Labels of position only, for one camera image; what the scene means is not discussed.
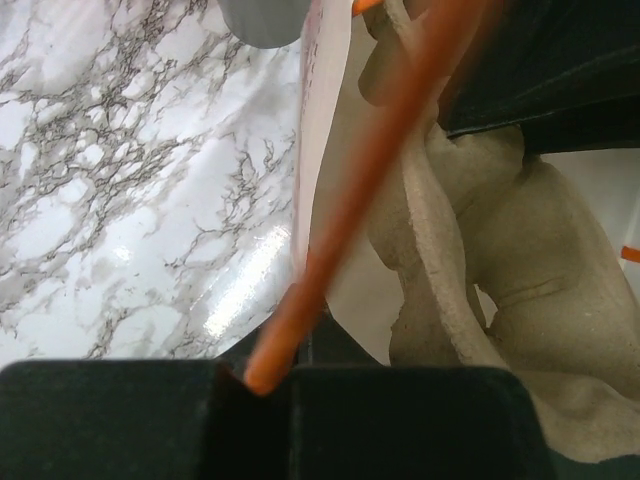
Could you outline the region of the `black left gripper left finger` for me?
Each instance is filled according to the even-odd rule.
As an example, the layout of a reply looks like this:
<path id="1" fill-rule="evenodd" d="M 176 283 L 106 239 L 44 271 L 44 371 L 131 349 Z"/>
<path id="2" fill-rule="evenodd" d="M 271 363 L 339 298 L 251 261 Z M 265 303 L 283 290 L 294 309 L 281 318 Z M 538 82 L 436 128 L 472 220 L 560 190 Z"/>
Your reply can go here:
<path id="1" fill-rule="evenodd" d="M 211 361 L 22 361 L 1 371 L 4 479 L 199 479 Z"/>

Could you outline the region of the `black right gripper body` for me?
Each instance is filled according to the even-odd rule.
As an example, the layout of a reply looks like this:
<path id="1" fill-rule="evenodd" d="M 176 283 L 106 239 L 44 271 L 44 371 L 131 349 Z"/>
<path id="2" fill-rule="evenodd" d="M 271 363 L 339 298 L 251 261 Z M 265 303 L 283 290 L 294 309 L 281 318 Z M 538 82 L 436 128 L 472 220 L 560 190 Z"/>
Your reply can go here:
<path id="1" fill-rule="evenodd" d="M 638 2 L 508 1 L 473 60 L 450 137 L 515 125 L 532 154 L 638 147 Z"/>

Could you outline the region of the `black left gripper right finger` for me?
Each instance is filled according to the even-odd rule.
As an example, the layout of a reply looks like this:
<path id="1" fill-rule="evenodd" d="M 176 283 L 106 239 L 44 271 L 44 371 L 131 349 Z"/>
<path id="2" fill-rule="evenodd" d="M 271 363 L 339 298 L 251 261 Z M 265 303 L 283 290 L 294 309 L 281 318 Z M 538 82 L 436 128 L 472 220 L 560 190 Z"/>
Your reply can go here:
<path id="1" fill-rule="evenodd" d="M 292 374 L 292 479 L 552 479 L 532 400 L 487 367 Z"/>

